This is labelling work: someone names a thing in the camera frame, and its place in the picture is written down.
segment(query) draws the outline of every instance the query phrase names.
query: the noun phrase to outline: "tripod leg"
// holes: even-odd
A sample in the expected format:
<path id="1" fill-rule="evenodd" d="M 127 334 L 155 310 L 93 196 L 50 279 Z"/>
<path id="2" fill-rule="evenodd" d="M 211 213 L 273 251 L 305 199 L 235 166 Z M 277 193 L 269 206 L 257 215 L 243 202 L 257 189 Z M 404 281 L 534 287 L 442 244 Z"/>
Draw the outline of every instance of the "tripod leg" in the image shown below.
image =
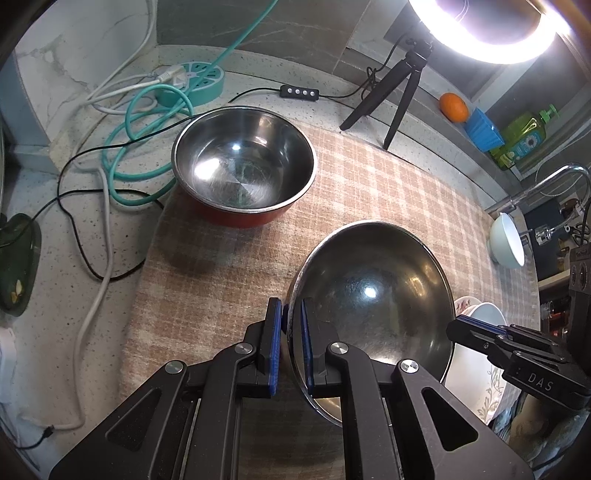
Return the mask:
<path id="1" fill-rule="evenodd" d="M 398 108 L 396 109 L 396 114 L 394 115 L 394 119 L 392 120 L 390 129 L 386 134 L 386 138 L 384 138 L 384 148 L 386 150 L 390 146 L 390 143 L 392 143 L 392 139 L 398 131 L 398 127 L 400 127 L 402 117 L 406 113 L 406 110 L 408 109 L 408 106 L 410 105 L 410 102 L 413 99 L 414 92 L 417 90 L 418 83 L 420 80 L 421 71 L 413 70 L 413 72 L 410 74 L 410 78 L 408 79 L 406 88 L 404 89 L 404 93 L 402 94 L 402 98 L 400 99 L 400 103 L 398 104 Z"/>
<path id="2" fill-rule="evenodd" d="M 348 130 L 362 116 L 370 115 L 402 83 L 412 70 L 412 67 L 405 60 L 400 60 L 375 86 L 369 95 L 355 107 L 355 110 L 341 124 L 340 129 Z"/>

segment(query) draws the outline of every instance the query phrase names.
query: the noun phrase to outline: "silver bolt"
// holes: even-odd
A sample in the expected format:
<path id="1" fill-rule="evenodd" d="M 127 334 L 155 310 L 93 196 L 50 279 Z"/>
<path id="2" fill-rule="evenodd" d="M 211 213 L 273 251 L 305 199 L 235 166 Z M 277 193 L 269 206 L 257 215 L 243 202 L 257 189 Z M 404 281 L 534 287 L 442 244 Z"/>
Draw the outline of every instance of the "silver bolt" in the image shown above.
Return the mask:
<path id="1" fill-rule="evenodd" d="M 240 355 L 248 355 L 252 352 L 252 345 L 250 343 L 242 342 L 234 347 L 234 351 Z"/>
<path id="2" fill-rule="evenodd" d="M 330 351 L 333 353 L 337 353 L 338 355 L 343 355 L 343 353 L 347 353 L 349 351 L 349 345 L 343 342 L 331 343 Z"/>
<path id="3" fill-rule="evenodd" d="M 402 360 L 400 368 L 408 374 L 413 374 L 418 372 L 418 363 L 411 359 Z"/>
<path id="4" fill-rule="evenodd" d="M 183 363 L 178 360 L 172 360 L 166 364 L 166 367 L 164 367 L 164 369 L 168 374 L 178 374 L 183 371 Z"/>

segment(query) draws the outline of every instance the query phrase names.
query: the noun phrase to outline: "faucet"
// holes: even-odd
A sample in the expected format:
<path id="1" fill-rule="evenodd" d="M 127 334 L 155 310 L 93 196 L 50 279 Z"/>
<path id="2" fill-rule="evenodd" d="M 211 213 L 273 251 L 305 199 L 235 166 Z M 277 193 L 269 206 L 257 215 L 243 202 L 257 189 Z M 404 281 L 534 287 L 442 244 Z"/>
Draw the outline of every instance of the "faucet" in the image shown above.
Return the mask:
<path id="1" fill-rule="evenodd" d="M 524 200 L 532 197 L 536 193 L 542 191 L 543 188 L 546 188 L 549 185 L 552 185 L 556 180 L 561 178 L 563 175 L 567 173 L 580 173 L 582 177 L 585 178 L 587 182 L 587 190 L 584 196 L 581 205 L 585 205 L 589 200 L 589 196 L 591 195 L 591 172 L 589 169 L 579 163 L 568 163 L 563 167 L 560 167 L 555 172 L 548 175 L 544 180 L 539 181 L 535 185 L 525 189 L 523 192 L 517 193 L 516 195 L 509 196 L 507 198 L 502 199 L 500 202 L 497 202 L 491 207 L 488 207 L 485 212 L 488 213 L 491 217 L 497 218 L 501 213 L 510 213 L 517 208 Z M 577 216 L 576 210 L 573 212 L 573 216 Z M 538 227 L 535 230 L 535 239 L 539 245 L 544 245 L 546 242 L 550 241 L 552 236 L 564 227 L 567 222 L 571 221 L 572 218 L 567 218 L 564 222 L 561 222 L 559 225 L 556 225 L 552 228 L 549 228 L 547 225 L 543 225 Z"/>

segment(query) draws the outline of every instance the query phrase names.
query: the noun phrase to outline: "button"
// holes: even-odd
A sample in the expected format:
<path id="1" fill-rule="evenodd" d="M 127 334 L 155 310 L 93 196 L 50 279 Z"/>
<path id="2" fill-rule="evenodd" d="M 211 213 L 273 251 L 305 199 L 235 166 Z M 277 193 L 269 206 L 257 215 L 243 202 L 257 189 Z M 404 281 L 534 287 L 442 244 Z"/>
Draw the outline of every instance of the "button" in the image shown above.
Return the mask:
<path id="1" fill-rule="evenodd" d="M 587 284 L 587 268 L 585 267 L 585 264 L 581 265 L 581 288 L 585 288 L 585 285 Z"/>

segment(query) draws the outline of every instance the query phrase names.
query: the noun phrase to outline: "blue basket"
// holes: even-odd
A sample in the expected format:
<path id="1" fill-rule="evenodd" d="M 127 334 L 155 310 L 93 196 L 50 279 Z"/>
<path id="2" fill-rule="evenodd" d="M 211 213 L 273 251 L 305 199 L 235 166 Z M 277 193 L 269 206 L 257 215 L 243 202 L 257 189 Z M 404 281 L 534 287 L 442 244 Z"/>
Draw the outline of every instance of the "blue basket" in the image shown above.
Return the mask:
<path id="1" fill-rule="evenodd" d="M 493 148 L 505 145 L 499 129 L 479 108 L 472 112 L 470 118 L 464 124 L 464 129 L 470 140 L 474 142 L 481 152 L 488 152 Z"/>

